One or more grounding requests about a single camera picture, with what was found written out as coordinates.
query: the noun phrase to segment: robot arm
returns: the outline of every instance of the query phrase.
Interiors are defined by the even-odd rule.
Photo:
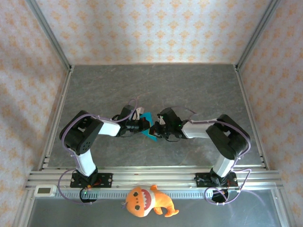
[[[219,186],[231,171],[235,161],[249,146],[243,135],[250,140],[244,131],[229,116],[223,114],[209,121],[181,121],[171,108],[158,114],[159,122],[150,128],[150,134],[158,138],[169,139],[174,135],[179,139],[209,138],[220,152],[220,156],[211,170],[212,181]]]
[[[93,176],[98,173],[90,152],[90,148],[98,135],[119,137],[124,135],[126,131],[137,132],[149,129],[149,122],[145,118],[140,118],[143,108],[137,108],[131,115],[133,109],[134,107],[126,105],[120,114],[114,116],[113,119],[117,118],[116,121],[118,121],[130,115],[129,118],[119,123],[113,119],[104,120],[94,116],[83,117],[66,133],[64,144],[75,156],[78,163],[78,174],[88,184],[94,182],[95,178]],[[85,114],[88,114],[88,112],[80,111],[61,131],[60,139],[62,139],[67,128]]]
[[[209,138],[220,152],[220,156],[211,172],[203,179],[213,186],[224,185],[236,160],[249,146],[250,137],[247,132],[227,115],[221,115],[219,118],[210,121],[182,121],[171,108],[166,108],[158,114],[159,121],[150,127],[145,118],[140,118],[142,108],[136,109],[134,114],[131,115],[133,109],[132,106],[126,105],[119,115],[109,120],[102,120],[93,116],[84,117],[77,121],[66,133],[64,144],[74,153],[79,164],[77,173],[87,182],[87,185],[93,185],[98,174],[90,153],[90,147],[97,135],[120,137],[126,131],[138,132],[150,129],[149,134],[166,140],[169,140],[170,135],[174,135],[178,139]],[[80,111],[69,122],[61,131],[60,139],[62,139],[70,124],[84,114],[87,114],[87,112]],[[127,116],[129,117],[126,120],[118,122],[119,119]]]

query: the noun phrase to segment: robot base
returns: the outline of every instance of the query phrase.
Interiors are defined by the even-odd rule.
[[[237,175],[234,172],[229,172],[224,178],[220,178],[217,182],[214,181],[214,174],[210,173],[196,173],[195,181],[197,188],[208,187],[224,187],[224,188],[238,188]]]
[[[96,169],[89,177],[84,176],[80,172],[76,171],[71,177],[71,188],[111,188],[113,181],[113,174],[110,173],[98,173]]]

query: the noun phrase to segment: metal bar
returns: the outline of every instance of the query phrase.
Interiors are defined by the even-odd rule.
[[[27,226],[35,201],[34,191],[26,192],[22,201],[23,203],[19,206],[19,208],[22,210],[20,212],[18,211],[19,216],[16,216],[13,227]]]
[[[253,117],[253,114],[252,114],[251,105],[250,105],[250,103],[247,99],[247,95],[246,95],[246,92],[245,92],[245,88],[244,88],[244,85],[243,85],[243,81],[242,81],[240,72],[237,70],[236,66],[234,66],[234,68],[235,68],[235,72],[236,72],[236,75],[237,75],[237,78],[238,78],[238,81],[239,81],[239,85],[240,85],[241,93],[243,95],[243,99],[244,99],[244,103],[245,103],[246,110],[247,110],[247,113],[248,113],[248,117],[250,119],[250,124],[251,124],[251,127],[252,127],[252,131],[253,131],[254,136],[255,136],[258,151],[259,151],[259,154],[261,156],[261,161],[264,162],[265,168],[269,169],[267,156],[264,152],[263,144],[262,144],[262,142],[260,140],[260,137],[259,137],[260,133],[258,131],[258,128],[256,126],[256,123],[255,123],[255,120],[254,120],[254,117]]]
[[[49,163],[49,159],[50,159],[49,155],[46,155],[44,159],[44,163]]]
[[[291,223],[291,218],[289,217],[289,215],[292,216],[292,213],[286,211],[285,200],[284,200],[283,196],[281,195],[280,190],[277,188],[272,189],[271,193],[272,193],[273,200],[275,203],[276,211],[278,213],[278,216],[279,216],[279,219],[281,222],[281,226],[295,227],[296,225],[294,223],[294,220]]]
[[[75,190],[66,190],[64,189],[63,194],[69,199],[78,199],[79,191]],[[163,193],[167,194],[172,199],[204,199],[204,191],[203,190],[162,190]],[[125,199],[128,195],[129,190],[102,190],[102,191],[88,191],[86,194],[83,194],[82,197],[84,199],[94,198],[94,199],[114,199],[120,200]],[[207,198],[212,198],[213,192],[210,190],[206,193]],[[54,199],[61,199],[62,196],[59,192],[56,192]]]
[[[129,174],[195,174],[200,172],[209,172],[211,168],[199,167],[199,166],[126,166],[126,167],[105,167],[99,168],[99,173],[113,173],[113,174],[121,174],[121,175],[129,175]],[[45,169],[43,171],[32,171],[31,175],[55,175],[62,174],[66,169]],[[252,169],[252,175],[255,173],[262,173],[267,175],[278,174],[277,170],[266,171],[264,168],[256,168]]]
[[[25,203],[27,201],[27,197],[28,197],[28,194],[30,193],[30,191],[26,190],[22,196],[22,199],[20,201],[20,204],[19,204],[19,208],[17,210],[17,213],[16,213],[16,216],[15,216],[15,220],[13,222],[13,225],[12,227],[17,227],[19,226],[19,223],[20,223],[20,220],[21,220],[21,216],[23,214],[23,212],[25,211]]]
[[[278,4],[281,0],[272,0],[270,4],[268,5],[268,8],[266,9],[262,19],[260,20],[259,24],[257,25],[256,30],[254,31],[250,41],[248,42],[242,56],[240,57],[240,60],[237,64],[237,70],[240,70],[245,61],[248,59],[250,53],[252,52],[254,46],[258,42],[258,39],[262,35],[262,32],[264,31],[266,25],[268,24],[269,20],[271,19],[272,15],[274,14],[276,8],[278,7]]]
[[[196,182],[194,180],[195,173],[209,172],[209,169],[203,168],[162,168],[162,169],[107,169],[99,170],[102,172],[113,173],[113,183],[111,190],[132,189],[136,185],[158,185],[162,190],[196,190]],[[26,188],[28,190],[35,189],[41,184],[58,184],[59,177],[64,170],[31,172]],[[63,176],[60,185],[63,189],[70,189],[71,182],[70,171]],[[237,173],[238,183],[241,185],[246,178],[247,173]],[[244,188],[250,190],[282,188],[282,181],[278,171],[265,171],[263,169],[255,170],[250,174]]]
[[[153,168],[163,168],[166,166],[136,166],[137,169],[140,168],[148,168],[148,169],[153,169]],[[169,167],[176,167],[176,168],[181,168],[185,166],[169,166]],[[206,169],[211,169],[213,166],[187,166],[189,168],[206,168]],[[127,166],[106,166],[106,167],[100,167],[98,166],[98,169],[112,169],[112,168],[129,168]],[[235,168],[251,168],[251,169],[260,169],[260,168],[265,168],[264,163],[259,164],[259,165],[236,165]],[[60,169],[75,169],[75,166],[60,166],[60,167],[55,167],[55,166],[47,166],[46,168],[43,168],[42,171],[53,171],[53,170],[60,170]]]
[[[296,222],[294,220],[293,212],[292,212],[290,204],[288,202],[285,190],[284,189],[280,189],[280,190],[278,190],[278,192],[279,192],[278,196],[282,200],[283,208],[286,211],[288,223],[290,223],[290,226],[296,227]]]
[[[48,135],[48,141],[45,144],[42,156],[41,156],[40,161],[39,161],[39,165],[38,165],[39,170],[41,170],[44,167],[43,165],[44,165],[46,156],[50,157],[50,154],[52,152],[53,142],[55,140],[57,128],[58,128],[58,125],[59,125],[59,120],[60,120],[61,113],[62,113],[62,110],[63,110],[63,105],[64,105],[64,101],[65,101],[65,98],[66,98],[66,93],[67,93],[67,90],[68,90],[68,85],[70,83],[70,78],[71,78],[71,74],[73,72],[73,69],[74,69],[74,66],[72,66],[71,70],[69,70],[67,72],[67,75],[66,75],[66,78],[65,78],[65,81],[64,81],[64,84],[63,84],[63,89],[62,89],[61,94],[60,94],[60,99],[59,99],[57,107],[56,107],[55,116],[53,117],[52,128],[51,128],[51,130],[49,132],[49,135]]]
[[[44,33],[46,34],[47,38],[49,39],[50,43],[52,44],[54,50],[58,54],[58,57],[60,58],[63,66],[66,68],[66,70],[69,70],[71,65],[69,64],[58,40],[56,39],[55,35],[53,34],[51,27],[47,23],[47,20],[45,19],[39,5],[37,4],[36,0],[26,0],[28,3],[30,9],[32,10],[33,14],[37,18],[40,26],[42,27]]]

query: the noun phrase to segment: patterned wallpaper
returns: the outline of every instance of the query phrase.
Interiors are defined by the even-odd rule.
[[[303,226],[303,1],[282,0],[241,71],[270,167]]]
[[[38,0],[71,64],[237,63],[270,0]]]
[[[24,0],[1,0],[0,15],[0,226],[10,227],[66,72]]]

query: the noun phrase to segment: aluminum frame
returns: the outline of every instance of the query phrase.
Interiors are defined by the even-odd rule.
[[[32,171],[26,184],[26,192],[24,193],[22,202],[16,215],[13,227],[26,227],[35,202],[34,191],[40,184],[57,184],[59,177],[64,173],[65,169]],[[94,189],[96,191],[109,192],[107,199],[119,192],[133,189],[134,185],[151,185],[157,184],[160,190],[176,190],[191,194],[191,192],[203,192],[205,189],[197,188],[194,181],[196,172],[208,172],[207,168],[199,167],[113,167],[99,170],[100,173],[112,172],[113,184],[112,188]],[[237,173],[239,184],[242,184],[247,173]],[[70,188],[71,171],[62,178],[61,190],[63,192],[79,193],[80,189]],[[295,226],[294,218],[290,212],[286,194],[283,193],[282,180],[278,171],[269,171],[265,169],[253,169],[248,181],[243,187],[244,190],[271,190],[276,210],[278,212],[279,221],[282,226]]]
[[[265,166],[266,169],[270,169],[269,166],[268,166],[267,156],[264,152],[263,143],[262,143],[262,141],[259,137],[260,133],[259,133],[258,127],[256,126],[256,123],[255,123],[255,120],[254,120],[254,117],[253,117],[252,108],[251,108],[251,105],[250,105],[250,103],[247,99],[247,95],[246,95],[244,84],[243,84],[243,81],[242,81],[242,78],[241,78],[241,74],[240,74],[239,70],[237,69],[236,65],[233,65],[233,67],[235,69],[237,79],[238,79],[238,82],[239,82],[239,85],[240,85],[241,93],[242,93],[242,96],[243,96],[243,99],[244,99],[244,103],[245,103],[245,106],[246,106],[248,117],[250,119],[250,124],[251,124],[251,127],[252,127],[252,131],[253,131],[255,139],[256,139],[256,144],[257,144],[257,147],[258,147],[258,151],[259,151],[259,154],[260,154],[261,161],[264,163],[264,166]]]
[[[53,34],[51,27],[49,26],[45,16],[43,15],[38,3],[36,2],[36,0],[26,0],[26,2],[28,3],[28,6],[32,10],[36,19],[38,20],[45,35],[49,39],[51,45],[53,46],[53,49],[58,54],[58,57],[60,58],[60,61],[62,62],[63,66],[65,67],[66,70],[69,70],[71,68],[71,65],[69,64],[58,40],[56,39],[56,36]]]
[[[51,152],[53,149],[53,142],[55,140],[56,132],[57,132],[58,125],[59,125],[59,120],[60,120],[60,117],[61,117],[61,114],[63,111],[63,106],[64,106],[64,102],[65,102],[65,98],[66,98],[66,94],[68,91],[68,87],[70,84],[71,75],[72,75],[73,70],[74,70],[74,66],[71,66],[71,69],[66,74],[66,78],[63,83],[63,89],[60,93],[60,99],[58,101],[55,115],[53,117],[52,127],[48,134],[48,139],[47,139],[47,142],[45,144],[45,147],[43,149],[43,152],[42,152],[39,164],[38,164],[38,170],[41,170],[44,166],[47,167],[47,165],[45,165],[45,162],[48,163],[49,158],[51,156]]]
[[[266,25],[270,21],[271,17],[273,16],[274,12],[276,11],[276,8],[278,7],[281,0],[272,0],[267,9],[264,12],[264,15],[260,22],[258,23],[256,30],[252,34],[252,37],[250,38],[247,46],[245,47],[245,50],[242,54],[242,56],[239,59],[239,62],[237,64],[237,69],[241,70],[241,68],[244,66],[246,60],[248,59],[249,55],[251,54],[254,46],[258,42],[259,38],[262,35],[262,32],[265,30]]]

